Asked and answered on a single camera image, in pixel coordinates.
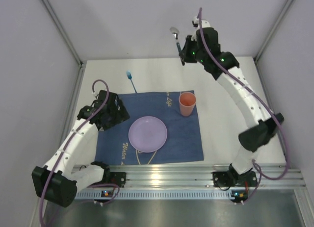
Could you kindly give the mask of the metal spoon teal handle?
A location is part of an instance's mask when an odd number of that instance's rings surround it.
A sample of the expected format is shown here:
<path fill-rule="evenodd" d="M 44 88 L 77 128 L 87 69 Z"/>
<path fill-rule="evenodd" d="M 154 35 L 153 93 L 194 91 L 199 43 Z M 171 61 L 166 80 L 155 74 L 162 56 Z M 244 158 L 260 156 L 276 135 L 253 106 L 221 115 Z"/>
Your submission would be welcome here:
<path fill-rule="evenodd" d="M 170 32 L 174 35 L 175 41 L 176 41 L 176 46 L 177 46 L 177 50 L 180 53 L 181 52 L 181 46 L 180 46 L 180 42 L 179 42 L 179 30 L 175 27 L 170 27 Z"/>

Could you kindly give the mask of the purple plastic plate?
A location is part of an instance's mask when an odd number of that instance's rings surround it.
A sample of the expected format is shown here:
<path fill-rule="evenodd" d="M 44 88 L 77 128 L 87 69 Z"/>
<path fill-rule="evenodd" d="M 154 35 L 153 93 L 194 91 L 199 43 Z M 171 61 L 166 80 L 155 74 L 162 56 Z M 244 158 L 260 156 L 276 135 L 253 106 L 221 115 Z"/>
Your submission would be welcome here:
<path fill-rule="evenodd" d="M 130 144 L 139 152 L 151 153 L 159 150 L 168 137 L 167 127 L 162 120 L 145 116 L 135 120 L 129 128 Z"/>

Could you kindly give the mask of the orange plastic cup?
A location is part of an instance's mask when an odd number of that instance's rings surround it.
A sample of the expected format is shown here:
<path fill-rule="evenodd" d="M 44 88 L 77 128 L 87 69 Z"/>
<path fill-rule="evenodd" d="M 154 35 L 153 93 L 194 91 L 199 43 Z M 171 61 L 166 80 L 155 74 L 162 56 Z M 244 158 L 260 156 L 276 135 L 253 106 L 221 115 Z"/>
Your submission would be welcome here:
<path fill-rule="evenodd" d="M 180 113 L 182 116 L 188 117 L 196 104 L 196 97 L 192 92 L 183 92 L 179 96 Z"/>

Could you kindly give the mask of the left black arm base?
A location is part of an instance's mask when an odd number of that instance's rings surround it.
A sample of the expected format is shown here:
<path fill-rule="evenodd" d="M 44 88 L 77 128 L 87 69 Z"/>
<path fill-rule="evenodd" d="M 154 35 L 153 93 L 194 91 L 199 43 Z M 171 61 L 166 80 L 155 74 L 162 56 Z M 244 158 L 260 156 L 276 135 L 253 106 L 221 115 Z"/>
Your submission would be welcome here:
<path fill-rule="evenodd" d="M 125 172 L 105 172 L 102 182 L 116 184 L 122 188 L 126 184 L 126 176 Z"/>

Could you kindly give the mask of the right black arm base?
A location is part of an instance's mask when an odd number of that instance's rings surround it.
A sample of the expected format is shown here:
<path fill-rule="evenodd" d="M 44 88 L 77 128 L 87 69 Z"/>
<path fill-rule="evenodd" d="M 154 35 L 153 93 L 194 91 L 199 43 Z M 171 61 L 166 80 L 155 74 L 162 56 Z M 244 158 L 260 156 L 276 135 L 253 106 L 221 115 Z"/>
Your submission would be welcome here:
<path fill-rule="evenodd" d="M 255 187 L 257 185 L 256 173 L 253 171 L 245 174 L 231 174 L 227 171 L 217 171 L 212 173 L 213 185 L 217 188 L 233 188 L 233 187 Z"/>

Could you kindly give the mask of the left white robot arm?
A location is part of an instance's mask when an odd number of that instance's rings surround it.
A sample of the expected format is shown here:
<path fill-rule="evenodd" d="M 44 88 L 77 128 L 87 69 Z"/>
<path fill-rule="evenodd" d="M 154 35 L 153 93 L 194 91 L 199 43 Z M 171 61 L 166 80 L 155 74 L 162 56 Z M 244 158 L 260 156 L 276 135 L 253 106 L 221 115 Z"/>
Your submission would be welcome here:
<path fill-rule="evenodd" d="M 36 195 L 62 207 L 68 207 L 78 192 L 94 184 L 114 182 L 107 164 L 93 161 L 73 173 L 73 168 L 89 148 L 97 146 L 98 133 L 130 118 L 116 93 L 101 90 L 91 105 L 84 106 L 66 140 L 45 163 L 31 173 Z"/>

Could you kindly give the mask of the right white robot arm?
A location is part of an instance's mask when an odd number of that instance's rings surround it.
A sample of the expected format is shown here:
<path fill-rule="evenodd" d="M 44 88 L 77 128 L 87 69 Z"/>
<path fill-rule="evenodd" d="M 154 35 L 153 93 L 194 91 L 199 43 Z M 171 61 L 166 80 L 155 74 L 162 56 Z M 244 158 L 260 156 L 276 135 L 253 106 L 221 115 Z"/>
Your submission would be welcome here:
<path fill-rule="evenodd" d="M 252 170 L 260 148 L 277 134 L 284 117 L 273 113 L 254 93 L 235 56 L 221 51 L 218 32 L 209 22 L 195 17 L 192 25 L 195 31 L 186 36 L 179 53 L 182 63 L 200 63 L 230 95 L 248 127 L 238 135 L 240 149 L 229 166 L 229 173 L 237 177 Z"/>

